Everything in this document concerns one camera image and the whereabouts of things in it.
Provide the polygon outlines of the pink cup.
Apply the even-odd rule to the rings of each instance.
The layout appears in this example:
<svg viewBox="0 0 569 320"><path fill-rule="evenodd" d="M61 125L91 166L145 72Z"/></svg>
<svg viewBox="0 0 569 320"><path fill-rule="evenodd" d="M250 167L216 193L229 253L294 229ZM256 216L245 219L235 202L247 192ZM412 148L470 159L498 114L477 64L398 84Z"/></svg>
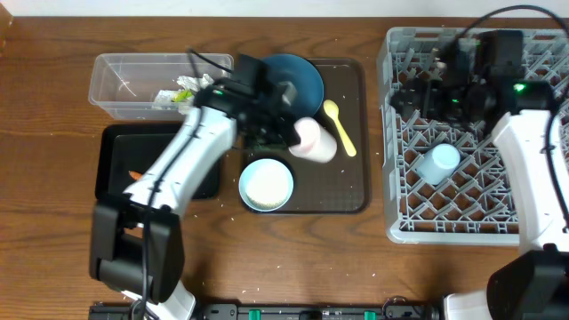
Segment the pink cup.
<svg viewBox="0 0 569 320"><path fill-rule="evenodd" d="M336 139L314 118L303 117L294 124L301 142L289 147L290 153L298 158L317 163L328 163L336 155Z"/></svg>

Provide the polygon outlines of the light blue rice bowl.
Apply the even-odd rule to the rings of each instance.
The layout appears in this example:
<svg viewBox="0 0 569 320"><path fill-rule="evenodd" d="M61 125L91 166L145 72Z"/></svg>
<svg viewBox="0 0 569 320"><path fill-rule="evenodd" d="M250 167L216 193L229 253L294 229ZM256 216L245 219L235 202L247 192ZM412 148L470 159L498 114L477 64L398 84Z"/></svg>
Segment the light blue rice bowl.
<svg viewBox="0 0 569 320"><path fill-rule="evenodd" d="M284 206L294 189L286 165L270 158L248 164L241 173L238 191L244 204L257 212L273 212Z"/></svg>

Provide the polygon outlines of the light blue cup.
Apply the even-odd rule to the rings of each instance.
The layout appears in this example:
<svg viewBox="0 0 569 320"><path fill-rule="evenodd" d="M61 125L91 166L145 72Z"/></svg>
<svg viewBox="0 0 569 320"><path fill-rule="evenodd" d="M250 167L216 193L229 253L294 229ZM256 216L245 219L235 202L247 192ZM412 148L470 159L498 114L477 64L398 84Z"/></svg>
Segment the light blue cup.
<svg viewBox="0 0 569 320"><path fill-rule="evenodd" d="M436 186L452 176L461 161L459 150L450 144L439 144L429 150L416 168L428 184Z"/></svg>

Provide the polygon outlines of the green yellow wrapper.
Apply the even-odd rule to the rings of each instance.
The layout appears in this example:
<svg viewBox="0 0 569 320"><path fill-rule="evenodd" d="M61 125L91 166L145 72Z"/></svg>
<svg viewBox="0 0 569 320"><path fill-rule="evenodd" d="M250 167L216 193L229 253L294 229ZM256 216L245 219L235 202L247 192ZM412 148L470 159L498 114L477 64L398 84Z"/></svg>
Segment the green yellow wrapper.
<svg viewBox="0 0 569 320"><path fill-rule="evenodd" d="M172 102L188 102L194 97L191 90L181 90L174 93L172 96Z"/></svg>

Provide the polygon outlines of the white tissue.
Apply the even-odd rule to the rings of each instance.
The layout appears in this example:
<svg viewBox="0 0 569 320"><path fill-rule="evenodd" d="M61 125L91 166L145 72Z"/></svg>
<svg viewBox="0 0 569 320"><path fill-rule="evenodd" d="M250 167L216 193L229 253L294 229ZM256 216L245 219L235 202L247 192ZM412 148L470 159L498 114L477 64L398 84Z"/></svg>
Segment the white tissue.
<svg viewBox="0 0 569 320"><path fill-rule="evenodd" d="M194 106L194 99L196 94L201 89L204 89L208 85L213 84L213 82L213 78L208 74L204 74L202 77L179 76L176 80L176 84L180 87L180 89L160 90L156 95L151 108L157 110L174 110L178 111L182 115L186 115ZM194 94L194 97L188 102L172 102L172 96L174 93L181 90L191 90Z"/></svg>

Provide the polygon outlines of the orange carrot piece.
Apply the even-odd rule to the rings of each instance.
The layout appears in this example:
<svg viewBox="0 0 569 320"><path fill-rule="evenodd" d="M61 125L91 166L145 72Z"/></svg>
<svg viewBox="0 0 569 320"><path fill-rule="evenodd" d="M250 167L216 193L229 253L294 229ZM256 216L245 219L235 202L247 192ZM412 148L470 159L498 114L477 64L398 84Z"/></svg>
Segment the orange carrot piece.
<svg viewBox="0 0 569 320"><path fill-rule="evenodd" d="M139 172L129 171L128 173L133 180L139 180L142 177L142 174Z"/></svg>

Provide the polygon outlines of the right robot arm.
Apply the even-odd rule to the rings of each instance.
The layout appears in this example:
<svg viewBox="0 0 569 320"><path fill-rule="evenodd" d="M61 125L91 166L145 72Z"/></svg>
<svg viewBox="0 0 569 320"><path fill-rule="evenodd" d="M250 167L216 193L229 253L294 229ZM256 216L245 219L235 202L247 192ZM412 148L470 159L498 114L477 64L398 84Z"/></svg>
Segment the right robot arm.
<svg viewBox="0 0 569 320"><path fill-rule="evenodd" d="M560 104L544 81L525 79L524 35L494 30L469 56L457 41L437 57L440 80L406 81L390 99L401 116L448 124L485 122L499 150L518 215L520 255L487 286L443 300L443 319L568 317L568 171L559 139Z"/></svg>

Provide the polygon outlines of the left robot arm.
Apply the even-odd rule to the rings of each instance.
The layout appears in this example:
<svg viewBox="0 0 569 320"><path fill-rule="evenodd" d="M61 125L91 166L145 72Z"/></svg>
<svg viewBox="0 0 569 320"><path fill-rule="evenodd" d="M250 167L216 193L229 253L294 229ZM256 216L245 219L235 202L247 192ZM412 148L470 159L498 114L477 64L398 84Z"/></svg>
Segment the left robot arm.
<svg viewBox="0 0 569 320"><path fill-rule="evenodd" d="M194 296L180 280L181 220L199 185L239 135L292 146L300 87L272 79L263 60L241 55L227 77L198 90L164 152L122 195L95 204L89 272L131 294L130 319L189 319Z"/></svg>

